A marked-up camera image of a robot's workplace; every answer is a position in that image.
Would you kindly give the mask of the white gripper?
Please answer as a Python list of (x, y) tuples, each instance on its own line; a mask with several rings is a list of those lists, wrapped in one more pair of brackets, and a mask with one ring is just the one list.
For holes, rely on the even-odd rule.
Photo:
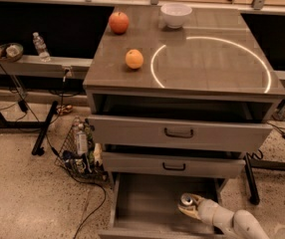
[(217, 228), (233, 227), (233, 211), (220, 206), (211, 199), (204, 199), (204, 197), (197, 194), (192, 194), (191, 198), (193, 204), (198, 206), (197, 209), (194, 206), (179, 206), (178, 209), (181, 213)]

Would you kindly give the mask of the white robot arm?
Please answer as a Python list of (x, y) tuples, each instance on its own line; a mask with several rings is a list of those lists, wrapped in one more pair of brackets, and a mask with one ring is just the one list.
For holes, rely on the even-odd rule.
[(178, 209), (183, 214), (218, 228), (228, 239), (270, 239), (258, 220), (246, 210), (231, 211), (197, 194), (183, 193)]

